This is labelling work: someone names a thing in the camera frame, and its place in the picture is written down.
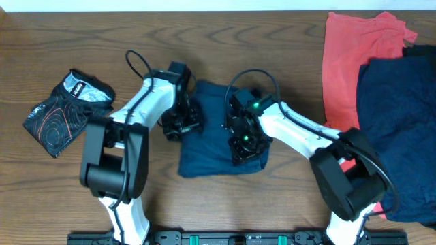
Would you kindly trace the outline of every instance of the black cloth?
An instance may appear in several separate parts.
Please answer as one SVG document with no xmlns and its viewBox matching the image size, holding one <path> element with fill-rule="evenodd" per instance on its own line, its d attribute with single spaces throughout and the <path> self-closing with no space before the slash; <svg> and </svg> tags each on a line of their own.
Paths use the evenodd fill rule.
<svg viewBox="0 0 436 245">
<path fill-rule="evenodd" d="M 32 109 L 23 126 L 56 158 L 84 131 L 90 117 L 113 110 L 114 99 L 112 88 L 72 69 L 49 98 Z"/>
<path fill-rule="evenodd" d="M 252 174 L 265 168 L 269 149 L 259 159 L 234 166 L 227 141 L 232 134 L 224 123 L 224 96 L 226 86 L 199 81 L 193 95 L 204 116 L 202 133 L 189 133 L 182 138 L 178 174 L 185 178 L 219 174 Z M 231 88 L 230 95 L 237 88 Z"/>
<path fill-rule="evenodd" d="M 410 48 L 406 54 L 418 54 Z M 436 70 L 429 56 L 372 59 L 360 68 L 360 129 L 401 196 L 391 221 L 436 221 Z M 386 193 L 381 205 L 393 205 Z"/>
</svg>

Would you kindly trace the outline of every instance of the navy blue fabric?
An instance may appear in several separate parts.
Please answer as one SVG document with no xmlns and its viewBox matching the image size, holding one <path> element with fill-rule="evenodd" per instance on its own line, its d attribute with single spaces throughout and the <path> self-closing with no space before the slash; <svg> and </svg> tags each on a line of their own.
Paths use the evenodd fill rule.
<svg viewBox="0 0 436 245">
<path fill-rule="evenodd" d="M 178 167 L 180 176 L 192 178 L 218 174 L 252 174 L 265 168 L 269 149 L 257 160 L 233 166 L 227 143 L 232 134 L 222 127 L 226 89 L 226 86 L 198 82 L 193 98 L 202 109 L 204 129 L 202 133 L 194 132 L 183 136 Z M 233 93 L 236 89 L 232 88 L 230 92 Z"/>
<path fill-rule="evenodd" d="M 392 221 L 436 221 L 436 71 L 433 59 L 373 59 L 360 68 L 360 129 L 399 190 Z M 381 202 L 390 208 L 393 194 Z"/>
</svg>

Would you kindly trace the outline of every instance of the dark blue clothing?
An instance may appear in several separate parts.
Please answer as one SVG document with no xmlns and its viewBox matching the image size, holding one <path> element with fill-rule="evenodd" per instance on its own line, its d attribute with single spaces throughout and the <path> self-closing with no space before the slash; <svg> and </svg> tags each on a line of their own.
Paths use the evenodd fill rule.
<svg viewBox="0 0 436 245">
<path fill-rule="evenodd" d="M 178 174 L 182 177 L 252 174 L 265 168 L 269 149 L 257 160 L 233 166 L 232 154 L 227 143 L 232 134 L 222 126 L 226 90 L 226 86 L 218 86 L 206 81 L 198 82 L 193 99 L 200 104 L 204 116 L 204 129 L 202 133 L 189 133 L 182 138 L 178 168 Z"/>
<path fill-rule="evenodd" d="M 431 56 L 372 59 L 360 68 L 360 129 L 401 196 L 388 220 L 436 221 L 436 70 Z M 393 194 L 381 202 L 392 207 Z"/>
</svg>

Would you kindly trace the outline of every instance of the red cloth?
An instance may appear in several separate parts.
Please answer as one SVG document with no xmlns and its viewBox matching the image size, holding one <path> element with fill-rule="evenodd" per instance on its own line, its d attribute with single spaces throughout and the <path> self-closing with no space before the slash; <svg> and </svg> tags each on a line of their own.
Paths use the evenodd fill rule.
<svg viewBox="0 0 436 245">
<path fill-rule="evenodd" d="M 326 26 L 322 61 L 326 126 L 342 131 L 359 128 L 356 90 L 360 66 L 371 58 L 402 57 L 403 40 L 413 43 L 418 34 L 388 12 L 372 19 L 330 12 Z M 348 161 L 341 167 L 346 171 L 354 164 L 354 161 Z"/>
</svg>

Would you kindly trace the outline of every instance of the white background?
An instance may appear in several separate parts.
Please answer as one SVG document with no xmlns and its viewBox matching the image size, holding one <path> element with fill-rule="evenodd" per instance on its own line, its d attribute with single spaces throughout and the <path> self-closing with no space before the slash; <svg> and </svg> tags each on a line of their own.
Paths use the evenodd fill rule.
<svg viewBox="0 0 436 245">
<path fill-rule="evenodd" d="M 0 0 L 7 12 L 436 10 L 436 0 Z"/>
</svg>

